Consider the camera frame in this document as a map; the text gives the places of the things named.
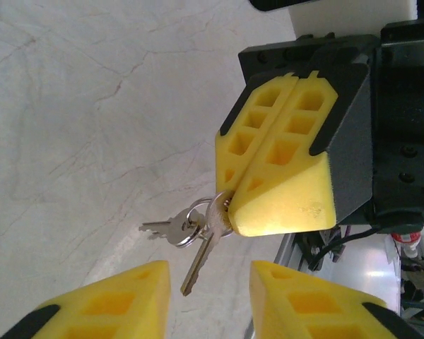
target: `marble countertop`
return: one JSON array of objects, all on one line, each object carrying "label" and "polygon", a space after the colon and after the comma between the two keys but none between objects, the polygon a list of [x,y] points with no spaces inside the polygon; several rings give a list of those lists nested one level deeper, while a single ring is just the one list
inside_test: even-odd
[{"label": "marble countertop", "polygon": [[39,303],[167,259],[167,338],[242,338],[252,259],[224,239],[193,293],[199,243],[148,240],[215,188],[214,136],[244,87],[237,53],[295,38],[248,0],[0,0],[0,335]]}]

